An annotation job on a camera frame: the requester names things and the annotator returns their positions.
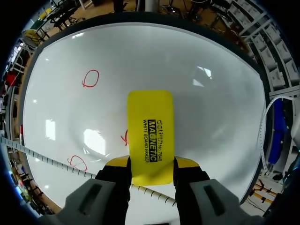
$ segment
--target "floor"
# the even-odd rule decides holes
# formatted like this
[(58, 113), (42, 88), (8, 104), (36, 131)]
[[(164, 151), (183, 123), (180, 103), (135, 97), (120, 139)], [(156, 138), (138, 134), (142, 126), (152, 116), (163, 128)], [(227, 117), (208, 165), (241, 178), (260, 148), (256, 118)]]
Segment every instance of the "floor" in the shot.
[[(168, 5), (168, 0), (161, 0), (160, 4), (161, 5)], [(187, 8), (189, 8), (190, 5), (191, 5), (191, 2), (187, 0), (186, 4), (187, 4)], [(181, 1), (181, 0), (175, 0), (173, 5), (175, 7), (180, 8), (182, 11), (184, 11), (183, 1)], [(134, 9), (135, 9), (135, 0), (128, 1), (127, 5), (125, 7), (125, 10), (133, 11)], [(98, 7), (94, 7), (92, 5), (89, 8), (87, 8), (86, 10), (84, 10), (84, 9), (82, 9), (80, 7), (75, 12), (75, 14), (73, 15), (73, 17), (75, 17), (75, 18), (84, 17), (85, 19), (89, 19), (89, 18), (93, 18), (93, 17), (98, 16), (98, 15), (105, 15), (105, 14), (111, 13), (112, 11), (113, 11), (113, 3), (112, 3), (112, 1), (105, 0), (105, 2), (103, 2), (103, 4), (100, 5), (100, 6), (98, 6)], [(209, 9), (207, 9), (207, 10), (204, 10), (201, 13), (201, 17), (202, 17), (202, 20), (198, 23), (199, 25), (210, 25), (213, 22), (213, 20), (215, 19), (216, 14), (213, 13), (212, 11), (210, 11)], [(223, 31), (225, 31), (227, 29), (227, 27), (225, 26), (225, 24), (222, 21), (219, 21), (216, 24), (215, 28), (217, 30), (223, 30)], [(54, 34), (56, 34), (58, 32), (59, 32), (58, 28), (53, 28), (50, 31), (48, 31), (48, 34), (50, 36), (52, 36), (52, 35), (54, 35)], [(26, 76), (26, 71), (27, 71), (27, 68), (28, 68), (29, 64), (30, 64), (30, 60), (28, 61), (27, 65), (25, 67), (25, 72), (24, 72), (24, 75), (23, 75), (22, 79), (24, 79), (25, 76)], [(14, 121), (14, 123), (15, 123), (15, 134), (18, 136), (18, 132), (19, 132), (19, 127), (17, 126), (17, 124), (19, 124), (18, 118), (16, 118), (16, 120)], [(51, 201), (51, 199), (49, 199), (46, 195), (43, 195), (42, 198), (43, 198), (43, 201), (47, 205), (49, 205), (49, 207), (54, 212), (59, 212), (60, 211), (60, 207), (57, 206), (55, 203), (53, 203)]]

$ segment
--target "wooden floor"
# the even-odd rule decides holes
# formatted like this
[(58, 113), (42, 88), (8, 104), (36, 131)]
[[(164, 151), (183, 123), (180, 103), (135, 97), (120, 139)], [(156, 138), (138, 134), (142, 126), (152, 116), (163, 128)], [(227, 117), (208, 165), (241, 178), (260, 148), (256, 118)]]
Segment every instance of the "wooden floor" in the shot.
[[(160, 5), (168, 5), (169, 4), (169, 1), (168, 0), (161, 0), (160, 1)], [(185, 7), (184, 7), (184, 3), (183, 3), (183, 0), (174, 0), (174, 4), (173, 4), (175, 7), (179, 8), (183, 13), (185, 12)], [(187, 5), (187, 8), (189, 9), (190, 6), (191, 6), (191, 2), (189, 0), (186, 0), (186, 5)], [(125, 10), (127, 11), (134, 11), (135, 9), (135, 0), (130, 0), (127, 2), (127, 5), (125, 7)], [(72, 15), (72, 17), (74, 18), (81, 18), (81, 17), (84, 17), (85, 19), (90, 19), (90, 18), (93, 18), (95, 16), (98, 16), (98, 15), (105, 15), (105, 14), (108, 14), (108, 13), (112, 13), (113, 12), (113, 2), (111, 0), (105, 0), (100, 6), (98, 7), (95, 7), (95, 6), (90, 6), (88, 7), (86, 10), (84, 10), (82, 7), (80, 7), (75, 13), (74, 15)], [(216, 14), (214, 12), (212, 12), (211, 10), (209, 9), (206, 9), (204, 10), (203, 12), (201, 12), (201, 18), (202, 20), (200, 22), (198, 22), (197, 24), (199, 25), (210, 25), (214, 19), (216, 18)], [(223, 30), (225, 31), (227, 29), (227, 27), (225, 26), (225, 24), (222, 22), (222, 21), (219, 21), (215, 28), (217, 30)], [(53, 28), (51, 30), (48, 31), (48, 35), (49, 36), (52, 36), (56, 33), (59, 32), (59, 29), (58, 28)], [(25, 71), (24, 71), (24, 75), (22, 76), (22, 83), (25, 79), (25, 76), (26, 76), (26, 71), (27, 71), (27, 68), (30, 64), (30, 61), (29, 60), (27, 62), (27, 65), (25, 66)], [(18, 127), (18, 124), (19, 124), (19, 119), (16, 118), (15, 121), (14, 121), (14, 131), (15, 131), (15, 136), (19, 136), (19, 127)], [(24, 162), (24, 155), (20, 154), (20, 160), (21, 162)], [(23, 163), (24, 167), (25, 167), (25, 170), (28, 171), (29, 168), (26, 168), (26, 164)], [(59, 212), (61, 210), (61, 208), (56, 205), (54, 202), (51, 201), (50, 198), (48, 198), (46, 195), (42, 195), (42, 200), (55, 212)]]

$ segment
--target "white cable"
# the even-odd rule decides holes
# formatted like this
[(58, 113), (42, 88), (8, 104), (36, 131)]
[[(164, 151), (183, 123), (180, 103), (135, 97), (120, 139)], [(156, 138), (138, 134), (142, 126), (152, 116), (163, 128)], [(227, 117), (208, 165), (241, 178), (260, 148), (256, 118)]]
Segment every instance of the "white cable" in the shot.
[(60, 163), (54, 159), (51, 159), (51, 158), (48, 158), (46, 156), (43, 156), (33, 150), (30, 150), (29, 148), (26, 148), (22, 145), (20, 145), (19, 143), (17, 142), (13, 142), (7, 138), (4, 138), (4, 137), (0, 137), (0, 140), (1, 140), (1, 143), (5, 144), (6, 146), (8, 147), (11, 147), (11, 148), (14, 148), (14, 149), (18, 149), (19, 151), (25, 153), (26, 155), (29, 155), (29, 156), (32, 156), (34, 158), (37, 158), (39, 160), (41, 160), (42, 162), (45, 162), (47, 164), (50, 164), (50, 165), (53, 165), (57, 168), (61, 168), (61, 169), (64, 169), (64, 170), (67, 170), (71, 173), (74, 173), (74, 174), (78, 174), (79, 176), (84, 176), (86, 178), (92, 178), (94, 179), (96, 177), (95, 174), (92, 174), (90, 172), (85, 172), (83, 170), (78, 170), (74, 167), (71, 167), (69, 165), (66, 165), (64, 163)]
[(144, 194), (147, 193), (147, 194), (151, 195), (151, 197), (155, 197), (155, 198), (157, 198), (158, 200), (164, 201), (165, 204), (170, 204), (170, 205), (172, 205), (172, 207), (174, 207), (174, 206), (177, 205), (175, 199), (173, 199), (173, 198), (171, 198), (171, 197), (169, 197), (169, 196), (166, 196), (166, 195), (164, 195), (164, 194), (162, 194), (162, 193), (160, 193), (160, 192), (157, 192), (157, 191), (154, 191), (154, 190), (152, 190), (152, 189), (149, 189), (149, 188), (147, 188), (147, 187), (136, 186), (136, 185), (134, 185), (134, 184), (131, 184), (131, 188), (132, 188), (132, 189), (136, 189), (137, 191), (142, 191), (142, 192), (144, 192)]
[(264, 172), (266, 173), (266, 176), (269, 176), (270, 171), (268, 170), (267, 163), (266, 163), (266, 158), (265, 158), (264, 150), (263, 150), (263, 125), (265, 123), (265, 120), (266, 120), (267, 113), (268, 113), (269, 109), (271, 108), (271, 106), (273, 105), (273, 103), (277, 99), (279, 99), (279, 98), (284, 98), (284, 99), (288, 99), (288, 100), (294, 100), (293, 97), (288, 97), (288, 96), (284, 96), (284, 95), (278, 95), (278, 96), (276, 96), (276, 97), (274, 97), (272, 99), (272, 101), (269, 103), (268, 107), (266, 108), (266, 110), (263, 113), (261, 124), (260, 124), (260, 127), (259, 127), (259, 143), (260, 143), (260, 149), (261, 149), (262, 166), (263, 166)]
[[(64, 170), (67, 170), (71, 173), (74, 173), (74, 174), (77, 174), (79, 176), (84, 176), (85, 178), (92, 178), (94, 179), (96, 177), (95, 174), (93, 173), (90, 173), (90, 172), (85, 172), (83, 170), (79, 170), (79, 169), (76, 169), (74, 167), (71, 167), (71, 166), (68, 166), (64, 163), (60, 163), (54, 159), (51, 159), (51, 158), (48, 158), (46, 156), (43, 156), (33, 150), (30, 150), (29, 148), (26, 148), (24, 147), (23, 145), (20, 145), (19, 143), (17, 142), (13, 142), (5, 137), (0, 137), (0, 143), (10, 147), (10, 148), (14, 148), (14, 149), (17, 149), (23, 153), (25, 153), (26, 155), (29, 155), (29, 156), (32, 156), (34, 158), (37, 158), (39, 160), (41, 160), (42, 162), (45, 162), (45, 163), (48, 163), (50, 165), (53, 165), (57, 168), (61, 168), (61, 169), (64, 169)], [(131, 184), (131, 188), (132, 189), (136, 189), (137, 191), (143, 191), (144, 194), (149, 194), (151, 195), (151, 197), (157, 197), (157, 199), (161, 200), (161, 201), (164, 201), (165, 204), (170, 204), (172, 205), (172, 207), (174, 205), (176, 205), (176, 201), (175, 199), (169, 197), (169, 196), (166, 196), (160, 192), (157, 192), (157, 191), (154, 191), (152, 189), (149, 189), (149, 188), (146, 188), (146, 187), (143, 187), (143, 186), (136, 186), (134, 184)]]

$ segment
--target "yellow eraser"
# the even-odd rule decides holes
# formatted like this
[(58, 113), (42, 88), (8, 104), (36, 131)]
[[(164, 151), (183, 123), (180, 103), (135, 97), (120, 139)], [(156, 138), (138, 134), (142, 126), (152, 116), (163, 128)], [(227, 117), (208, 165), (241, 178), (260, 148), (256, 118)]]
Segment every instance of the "yellow eraser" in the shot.
[(127, 100), (129, 155), (133, 184), (173, 181), (174, 114), (167, 90), (134, 90)]

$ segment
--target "white board surface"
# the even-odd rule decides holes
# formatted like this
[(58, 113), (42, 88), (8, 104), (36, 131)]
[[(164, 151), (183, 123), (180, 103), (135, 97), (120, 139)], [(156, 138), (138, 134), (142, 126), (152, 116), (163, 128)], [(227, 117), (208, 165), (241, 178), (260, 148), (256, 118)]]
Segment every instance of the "white board surface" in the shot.
[[(244, 196), (260, 158), (257, 137), (265, 108), (261, 79), (229, 50), (168, 26), (99, 26), (46, 47), (26, 90), (26, 147), (97, 173), (107, 160), (129, 154), (123, 139), (131, 90), (169, 90), (175, 155), (198, 162), (211, 178), (240, 199)], [(37, 184), (61, 207), (85, 181), (28, 160)], [(174, 198), (172, 184), (150, 188)], [(176, 208), (131, 191), (127, 224), (176, 218)]]

